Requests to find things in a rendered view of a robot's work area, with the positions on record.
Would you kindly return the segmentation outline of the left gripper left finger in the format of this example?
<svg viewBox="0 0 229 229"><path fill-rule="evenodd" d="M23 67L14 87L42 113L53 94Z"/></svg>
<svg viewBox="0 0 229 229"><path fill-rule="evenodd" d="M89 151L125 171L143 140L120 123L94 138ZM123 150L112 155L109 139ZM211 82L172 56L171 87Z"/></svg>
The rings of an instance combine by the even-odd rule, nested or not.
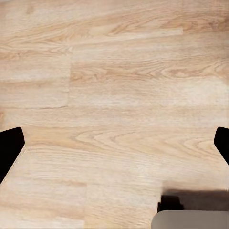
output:
<svg viewBox="0 0 229 229"><path fill-rule="evenodd" d="M25 145L20 127L0 132L0 184Z"/></svg>

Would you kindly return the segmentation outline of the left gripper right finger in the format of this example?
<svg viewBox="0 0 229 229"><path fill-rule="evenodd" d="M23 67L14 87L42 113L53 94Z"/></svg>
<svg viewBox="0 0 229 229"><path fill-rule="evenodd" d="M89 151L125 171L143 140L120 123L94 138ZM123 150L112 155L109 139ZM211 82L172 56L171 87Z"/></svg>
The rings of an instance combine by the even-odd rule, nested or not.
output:
<svg viewBox="0 0 229 229"><path fill-rule="evenodd" d="M221 153L221 155L226 160L227 164L229 165L229 129L224 127L218 127L215 138L214 144Z"/></svg>

